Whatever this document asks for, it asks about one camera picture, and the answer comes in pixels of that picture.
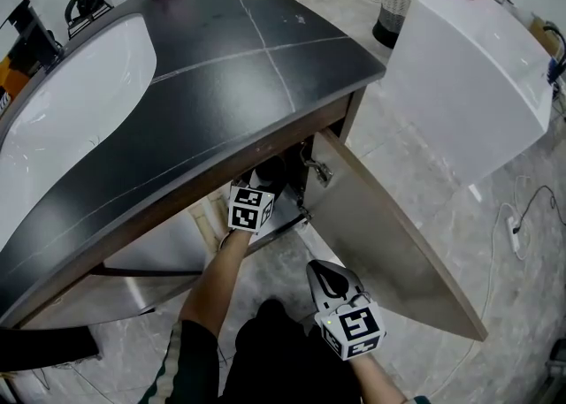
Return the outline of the open grey cabinet door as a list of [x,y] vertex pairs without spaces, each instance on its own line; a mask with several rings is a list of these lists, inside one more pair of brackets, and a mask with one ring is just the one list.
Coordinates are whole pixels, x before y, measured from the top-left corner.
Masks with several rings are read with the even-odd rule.
[[311,224],[380,307],[483,341],[477,311],[394,198],[329,129],[314,136],[303,206]]

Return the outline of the black stone vanity top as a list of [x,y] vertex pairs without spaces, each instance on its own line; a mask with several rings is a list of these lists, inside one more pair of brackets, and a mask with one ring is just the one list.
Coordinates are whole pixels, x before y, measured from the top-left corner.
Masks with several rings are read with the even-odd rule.
[[331,95],[365,90],[385,71],[367,49],[295,0],[127,0],[69,49],[132,15],[146,23],[157,68],[118,129],[81,159],[96,168],[109,147],[139,164],[139,148],[157,158],[152,165],[160,173],[182,157],[167,144],[192,141],[195,154]]

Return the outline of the black bathtub faucet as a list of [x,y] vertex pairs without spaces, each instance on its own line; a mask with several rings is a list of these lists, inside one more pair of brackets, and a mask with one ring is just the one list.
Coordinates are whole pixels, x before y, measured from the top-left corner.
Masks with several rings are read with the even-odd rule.
[[566,71],[566,36],[554,23],[546,22],[542,27],[542,44],[551,57],[547,80],[554,85]]

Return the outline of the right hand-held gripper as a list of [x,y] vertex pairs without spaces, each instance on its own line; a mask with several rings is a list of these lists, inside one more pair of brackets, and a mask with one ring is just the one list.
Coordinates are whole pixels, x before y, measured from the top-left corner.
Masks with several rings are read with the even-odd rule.
[[[359,277],[324,260],[309,261],[306,273],[312,299],[320,311],[314,316],[315,323],[334,353],[348,361],[378,349],[386,328],[379,305],[364,292]],[[330,309],[334,301],[345,303]]]

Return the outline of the light wooden plank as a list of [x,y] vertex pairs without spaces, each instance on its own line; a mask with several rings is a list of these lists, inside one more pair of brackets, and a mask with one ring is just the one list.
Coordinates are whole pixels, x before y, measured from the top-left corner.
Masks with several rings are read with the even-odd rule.
[[202,198],[188,208],[211,254],[219,250],[221,240],[228,233],[228,208],[222,198]]

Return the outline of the white bathtub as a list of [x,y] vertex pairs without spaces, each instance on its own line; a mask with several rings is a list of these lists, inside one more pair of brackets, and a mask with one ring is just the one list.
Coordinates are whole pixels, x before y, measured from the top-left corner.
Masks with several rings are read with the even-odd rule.
[[411,0],[381,86],[470,185],[547,132],[550,59],[494,0]]

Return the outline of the closed grey cabinet door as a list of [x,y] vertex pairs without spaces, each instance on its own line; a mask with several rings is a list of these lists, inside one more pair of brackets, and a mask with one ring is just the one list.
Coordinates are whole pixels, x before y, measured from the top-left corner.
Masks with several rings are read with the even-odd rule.
[[104,260],[22,327],[59,329],[139,316],[185,292],[207,254],[194,219],[181,212]]

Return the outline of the person's right forearm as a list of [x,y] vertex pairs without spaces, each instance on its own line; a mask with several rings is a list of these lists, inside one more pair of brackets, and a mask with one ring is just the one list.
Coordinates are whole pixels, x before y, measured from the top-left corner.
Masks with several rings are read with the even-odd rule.
[[406,404],[408,398],[371,354],[350,359],[360,385],[363,404]]

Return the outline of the person's black trousers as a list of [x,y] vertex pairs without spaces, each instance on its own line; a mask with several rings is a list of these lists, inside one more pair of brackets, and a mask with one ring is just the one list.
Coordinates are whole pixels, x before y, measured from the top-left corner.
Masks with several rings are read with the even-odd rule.
[[361,404],[354,371],[270,299],[239,330],[223,404]]

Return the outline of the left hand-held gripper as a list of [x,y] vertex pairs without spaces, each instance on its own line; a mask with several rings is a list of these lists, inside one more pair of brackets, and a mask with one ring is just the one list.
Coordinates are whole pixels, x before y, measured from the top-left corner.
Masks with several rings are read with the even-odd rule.
[[232,180],[228,206],[228,227],[258,233],[272,216],[274,203],[287,186],[287,181],[274,180],[267,192],[249,188],[253,169]]

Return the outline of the white power strip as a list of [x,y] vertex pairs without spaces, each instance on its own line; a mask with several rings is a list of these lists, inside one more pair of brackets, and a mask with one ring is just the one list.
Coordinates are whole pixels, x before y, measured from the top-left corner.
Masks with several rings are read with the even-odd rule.
[[509,216],[505,219],[508,237],[509,237],[509,244],[514,254],[518,254],[520,251],[520,241],[517,234],[516,229],[516,220],[513,216]]

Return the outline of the white sink basin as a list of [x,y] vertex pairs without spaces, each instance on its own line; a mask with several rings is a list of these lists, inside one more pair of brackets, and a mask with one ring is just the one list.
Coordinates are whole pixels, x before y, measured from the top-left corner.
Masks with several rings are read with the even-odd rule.
[[141,100],[157,55],[141,15],[106,27],[27,98],[0,144],[0,249],[43,196]]

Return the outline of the orange sofa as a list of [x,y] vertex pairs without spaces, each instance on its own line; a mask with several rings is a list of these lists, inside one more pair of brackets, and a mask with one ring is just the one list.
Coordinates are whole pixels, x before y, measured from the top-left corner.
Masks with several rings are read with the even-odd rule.
[[23,72],[11,68],[11,59],[5,56],[0,62],[0,102],[11,103],[29,82],[29,77]]

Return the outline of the person's green shirt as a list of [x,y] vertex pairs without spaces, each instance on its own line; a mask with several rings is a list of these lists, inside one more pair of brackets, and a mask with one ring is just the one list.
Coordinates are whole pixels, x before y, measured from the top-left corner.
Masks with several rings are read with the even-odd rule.
[[139,404],[215,404],[218,381],[217,338],[196,322],[179,321],[156,378]]

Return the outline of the black cabinet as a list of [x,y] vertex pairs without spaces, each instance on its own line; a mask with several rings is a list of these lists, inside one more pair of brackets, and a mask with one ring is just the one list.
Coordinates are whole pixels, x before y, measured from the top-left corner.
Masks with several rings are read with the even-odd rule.
[[86,326],[52,330],[0,328],[0,372],[41,369],[99,354]]

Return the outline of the person's left forearm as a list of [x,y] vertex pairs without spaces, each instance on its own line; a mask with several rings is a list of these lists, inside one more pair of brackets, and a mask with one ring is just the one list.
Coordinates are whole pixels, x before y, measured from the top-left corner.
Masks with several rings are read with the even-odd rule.
[[221,249],[191,288],[181,307],[179,320],[198,323],[218,337],[251,237],[252,232],[242,230],[235,230],[226,237]]

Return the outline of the pleated white black basket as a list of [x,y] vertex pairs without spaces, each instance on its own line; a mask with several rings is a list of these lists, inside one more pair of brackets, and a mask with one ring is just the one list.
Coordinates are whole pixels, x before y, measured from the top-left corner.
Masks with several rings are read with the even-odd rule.
[[412,0],[381,0],[379,16],[372,29],[374,38],[393,49],[402,30]]

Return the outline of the black chair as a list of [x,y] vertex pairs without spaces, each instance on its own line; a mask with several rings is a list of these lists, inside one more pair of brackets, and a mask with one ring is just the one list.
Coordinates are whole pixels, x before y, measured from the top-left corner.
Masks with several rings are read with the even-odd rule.
[[106,0],[70,0],[64,14],[68,39],[112,8]]

